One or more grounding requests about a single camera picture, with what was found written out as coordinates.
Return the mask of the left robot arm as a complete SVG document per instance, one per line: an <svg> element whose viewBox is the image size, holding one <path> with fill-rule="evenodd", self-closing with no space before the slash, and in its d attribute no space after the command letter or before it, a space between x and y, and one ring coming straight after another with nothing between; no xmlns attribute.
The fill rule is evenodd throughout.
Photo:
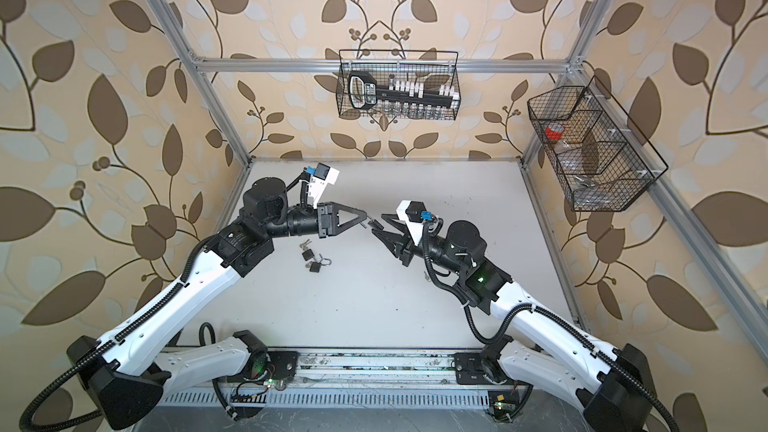
<svg viewBox="0 0 768 432"><path fill-rule="evenodd" d="M290 205L291 187L282 179L257 180L244 193L237 218L199 242L180 276L162 293L101 337L83 336L71 344L67 351L71 368L26 407L20 430L61 431L99 417L114 430L126 429L178 390L242 372L265 348L247 331L177 356L163 350L208 303L273 253L275 239L333 237L366 220L363 210L320 202L338 172L332 169L325 176L318 172L308 168L296 178L301 187L296 205ZM34 416L44 402L72 378L80 381L95 410L59 423L36 423Z"/></svg>

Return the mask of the black tool rack with sockets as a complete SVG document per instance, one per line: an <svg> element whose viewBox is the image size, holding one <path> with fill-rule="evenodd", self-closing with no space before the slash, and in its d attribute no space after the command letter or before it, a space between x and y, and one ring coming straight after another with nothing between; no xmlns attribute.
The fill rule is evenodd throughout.
<svg viewBox="0 0 768 432"><path fill-rule="evenodd" d="M382 85L369 72L353 71L346 82L346 94L353 108L381 110L399 105L414 104L416 110L458 109L461 95L455 87L440 84L437 90L428 89L426 82L400 80L387 77Z"/></svg>

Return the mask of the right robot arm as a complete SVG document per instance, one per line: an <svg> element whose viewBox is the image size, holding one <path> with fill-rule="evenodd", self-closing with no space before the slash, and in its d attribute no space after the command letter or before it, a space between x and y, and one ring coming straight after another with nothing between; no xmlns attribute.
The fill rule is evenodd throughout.
<svg viewBox="0 0 768 432"><path fill-rule="evenodd" d="M470 331L485 346L488 381L525 382L581 413L595 431L642 431L657 413L680 426L657 397L645 354L617 348L543 305L485 255L487 243L465 220L439 234L429 212L385 214L372 233L403 265L423 260L430 281L457 298Z"/></svg>

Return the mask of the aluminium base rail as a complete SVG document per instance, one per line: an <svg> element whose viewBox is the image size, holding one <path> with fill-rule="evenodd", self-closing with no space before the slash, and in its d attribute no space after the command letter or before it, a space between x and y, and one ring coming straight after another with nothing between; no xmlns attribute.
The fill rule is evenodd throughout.
<svg viewBox="0 0 768 432"><path fill-rule="evenodd" d="M253 377L241 372L184 386L165 407L504 411L528 384L482 373L476 349L273 348Z"/></svg>

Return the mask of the red cap in basket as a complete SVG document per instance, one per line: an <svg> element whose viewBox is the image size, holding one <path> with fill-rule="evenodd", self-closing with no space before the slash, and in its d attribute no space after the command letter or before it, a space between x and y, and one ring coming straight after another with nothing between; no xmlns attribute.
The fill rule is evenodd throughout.
<svg viewBox="0 0 768 432"><path fill-rule="evenodd" d="M565 127L559 122L549 122L544 128L544 135L549 143L557 143L564 135Z"/></svg>

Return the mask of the black padlock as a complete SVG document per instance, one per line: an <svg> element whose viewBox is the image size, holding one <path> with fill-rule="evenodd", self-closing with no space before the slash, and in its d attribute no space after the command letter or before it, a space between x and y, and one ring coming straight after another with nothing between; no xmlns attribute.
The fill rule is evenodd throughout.
<svg viewBox="0 0 768 432"><path fill-rule="evenodd" d="M376 219L371 219L368 221L368 225L374 229L374 230L383 230L384 226Z"/></svg>
<svg viewBox="0 0 768 432"><path fill-rule="evenodd" d="M323 267L330 266L332 260L329 258L320 257L319 259L313 259L307 262L306 266L312 273L319 273Z"/></svg>

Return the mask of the black padlock near left arm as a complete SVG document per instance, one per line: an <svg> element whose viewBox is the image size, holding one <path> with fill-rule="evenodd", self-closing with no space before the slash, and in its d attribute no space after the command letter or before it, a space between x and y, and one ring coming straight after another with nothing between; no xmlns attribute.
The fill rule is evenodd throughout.
<svg viewBox="0 0 768 432"><path fill-rule="evenodd" d="M299 246L300 246L300 248L302 250L302 258L303 258L303 260L305 262L315 262L316 261L315 253L311 249L310 245L311 245L311 240L310 239L308 239L308 240L306 240L306 241L304 241L304 242L299 244Z"/></svg>

